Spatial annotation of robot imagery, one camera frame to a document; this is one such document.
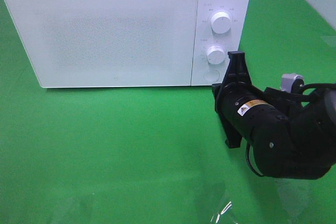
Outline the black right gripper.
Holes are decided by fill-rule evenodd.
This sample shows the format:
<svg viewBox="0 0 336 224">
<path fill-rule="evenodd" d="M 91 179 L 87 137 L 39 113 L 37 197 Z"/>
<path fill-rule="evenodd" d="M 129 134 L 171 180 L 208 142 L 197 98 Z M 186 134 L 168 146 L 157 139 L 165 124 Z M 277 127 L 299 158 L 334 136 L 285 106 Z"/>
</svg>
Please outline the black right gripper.
<svg viewBox="0 0 336 224">
<path fill-rule="evenodd" d="M 242 51 L 229 51 L 230 59 L 222 84 L 212 85 L 215 111 L 226 134 L 228 148 L 239 148 L 241 140 L 285 140 L 287 117 L 260 90 L 250 86 L 251 78 Z"/>
</svg>

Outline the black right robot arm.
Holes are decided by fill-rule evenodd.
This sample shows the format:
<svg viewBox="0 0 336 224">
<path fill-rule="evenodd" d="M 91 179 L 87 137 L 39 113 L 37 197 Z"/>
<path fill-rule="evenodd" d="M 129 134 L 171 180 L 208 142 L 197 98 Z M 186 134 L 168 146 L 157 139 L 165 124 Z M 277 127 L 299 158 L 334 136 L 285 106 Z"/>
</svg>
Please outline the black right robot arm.
<svg viewBox="0 0 336 224">
<path fill-rule="evenodd" d="M 292 73 L 280 89 L 256 88 L 245 54 L 231 51 L 222 83 L 212 86 L 229 148 L 246 140 L 246 161 L 259 177 L 318 179 L 335 164 L 335 84 L 305 84 Z"/>
</svg>

